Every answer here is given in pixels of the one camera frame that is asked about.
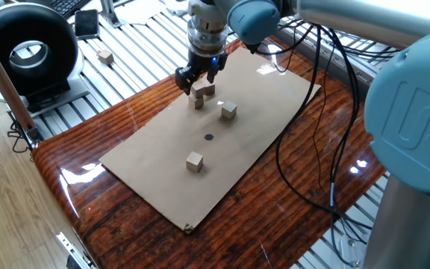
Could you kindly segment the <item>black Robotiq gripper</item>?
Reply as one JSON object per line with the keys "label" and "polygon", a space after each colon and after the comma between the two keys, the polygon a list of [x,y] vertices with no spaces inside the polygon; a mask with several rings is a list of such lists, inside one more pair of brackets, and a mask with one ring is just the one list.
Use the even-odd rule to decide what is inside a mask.
{"label": "black Robotiq gripper", "polygon": [[197,80],[197,73],[208,72],[207,80],[214,82],[215,76],[219,71],[224,70],[228,54],[223,52],[221,55],[201,56],[189,51],[188,65],[178,67],[175,70],[175,83],[180,90],[190,93],[193,83]]}

